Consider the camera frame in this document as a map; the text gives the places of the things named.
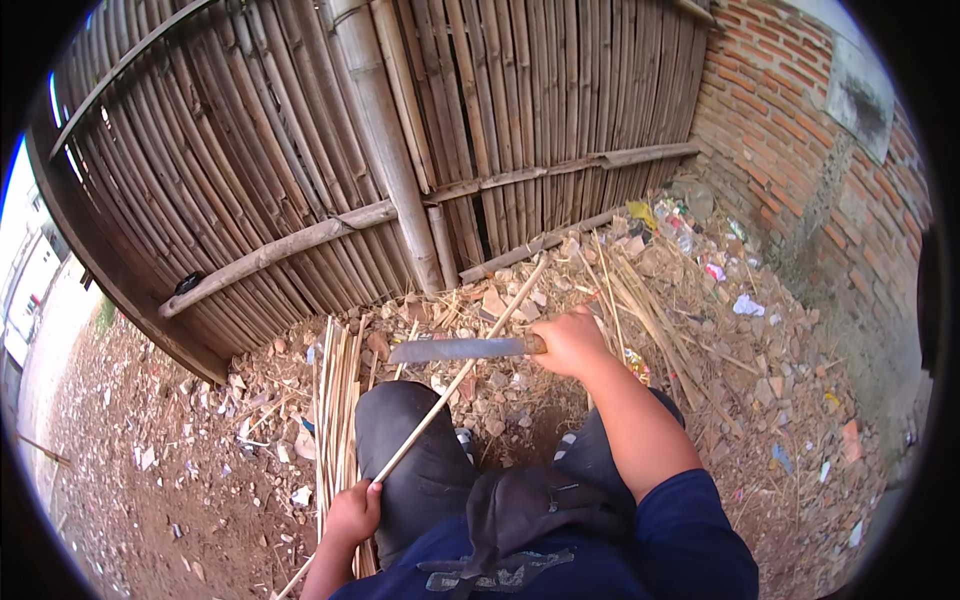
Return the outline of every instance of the vertical bamboo post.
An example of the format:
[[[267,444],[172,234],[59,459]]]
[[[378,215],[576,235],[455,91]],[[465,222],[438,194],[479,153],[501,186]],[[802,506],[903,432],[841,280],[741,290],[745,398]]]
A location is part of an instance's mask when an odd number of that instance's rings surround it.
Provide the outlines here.
[[[373,28],[370,6],[355,0],[331,0],[331,22],[344,49],[347,71],[359,92],[358,100],[367,118],[375,149],[397,220],[410,251],[420,288],[432,295],[441,288],[437,253],[430,236],[426,211],[420,202],[420,186],[410,164],[406,137],[400,126],[394,96],[387,81],[380,46]]]
[[[426,214],[430,218],[430,228],[433,229],[433,243],[437,247],[440,269],[444,273],[444,288],[452,290],[460,285],[460,276],[457,274],[457,263],[453,257],[450,233],[446,228],[444,209],[442,206],[430,206],[426,209]]]

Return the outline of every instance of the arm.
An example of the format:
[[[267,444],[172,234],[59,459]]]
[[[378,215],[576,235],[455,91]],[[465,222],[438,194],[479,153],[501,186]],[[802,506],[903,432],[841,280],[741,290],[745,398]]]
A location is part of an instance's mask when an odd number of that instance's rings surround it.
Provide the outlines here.
[[[354,580],[353,555],[380,524],[383,485],[364,479],[333,498],[326,530],[306,574],[301,600],[326,600]]]
[[[549,371],[576,377],[593,396],[613,462],[637,504],[670,477],[703,468],[670,412],[607,351],[589,308],[577,306],[532,328],[547,346],[547,352],[533,360]]]

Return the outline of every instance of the brick wall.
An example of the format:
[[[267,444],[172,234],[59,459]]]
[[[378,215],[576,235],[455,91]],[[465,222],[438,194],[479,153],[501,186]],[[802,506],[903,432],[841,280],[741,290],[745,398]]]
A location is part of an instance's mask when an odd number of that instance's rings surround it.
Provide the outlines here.
[[[860,363],[848,365],[860,399],[889,395],[883,386],[919,371],[915,279],[930,220],[906,114],[897,104],[877,165],[822,112],[829,28],[781,3],[715,0],[711,10],[726,31],[708,40],[691,130],[702,153],[687,166],[799,298],[838,307],[835,332]]]

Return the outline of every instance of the black pants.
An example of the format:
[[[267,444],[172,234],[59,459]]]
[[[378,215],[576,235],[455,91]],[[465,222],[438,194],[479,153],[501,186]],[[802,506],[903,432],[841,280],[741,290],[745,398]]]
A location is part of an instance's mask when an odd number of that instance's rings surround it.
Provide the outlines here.
[[[684,418],[660,390],[650,390],[677,418]],[[437,402],[437,393],[411,381],[388,381],[360,396],[356,409],[360,474],[373,479]],[[553,467],[607,492],[628,521],[636,508],[633,495],[616,470],[607,432],[593,409],[576,441]],[[380,566],[387,568],[420,536],[441,521],[460,516],[479,472],[460,447],[449,407],[423,431],[384,482],[376,545]]]

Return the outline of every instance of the knee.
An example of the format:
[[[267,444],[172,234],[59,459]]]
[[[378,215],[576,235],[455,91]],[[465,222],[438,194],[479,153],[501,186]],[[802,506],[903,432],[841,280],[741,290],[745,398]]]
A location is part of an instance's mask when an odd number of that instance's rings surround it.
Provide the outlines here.
[[[436,392],[416,381],[385,381],[360,396],[356,419],[419,420],[437,398]]]

